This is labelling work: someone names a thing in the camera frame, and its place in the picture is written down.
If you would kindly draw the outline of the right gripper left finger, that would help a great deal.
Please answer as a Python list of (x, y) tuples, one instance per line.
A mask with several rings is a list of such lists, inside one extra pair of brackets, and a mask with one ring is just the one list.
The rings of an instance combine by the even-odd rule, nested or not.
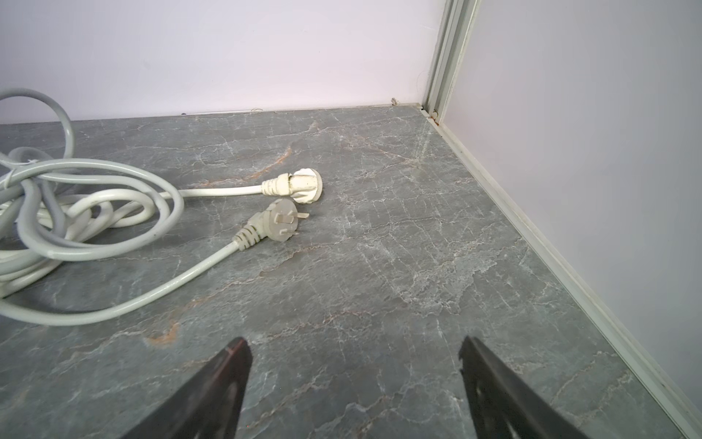
[(233, 438), (252, 369), (245, 338), (234, 338), (125, 438)]

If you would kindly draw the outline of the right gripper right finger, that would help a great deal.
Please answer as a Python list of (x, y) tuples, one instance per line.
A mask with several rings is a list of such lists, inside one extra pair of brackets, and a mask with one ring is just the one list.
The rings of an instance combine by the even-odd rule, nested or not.
[(479, 339), (459, 351), (473, 427), (478, 438), (584, 438)]

